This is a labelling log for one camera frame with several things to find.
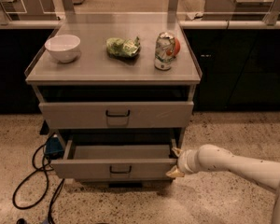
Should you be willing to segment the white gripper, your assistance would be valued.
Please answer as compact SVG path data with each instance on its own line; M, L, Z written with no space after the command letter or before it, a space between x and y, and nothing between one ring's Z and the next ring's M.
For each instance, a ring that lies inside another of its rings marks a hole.
M177 167L174 166L166 175L170 178L184 177L185 175L192 175L199 172L196 162L196 150L182 150L173 147L172 151L178 157Z

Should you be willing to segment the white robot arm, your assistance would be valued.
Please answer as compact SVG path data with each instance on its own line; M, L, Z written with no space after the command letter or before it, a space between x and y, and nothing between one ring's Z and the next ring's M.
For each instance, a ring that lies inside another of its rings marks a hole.
M173 148L176 165L166 173L171 178L199 172L230 172L275 194L271 224L280 224L280 162L253 159L232 154L214 145L198 149Z

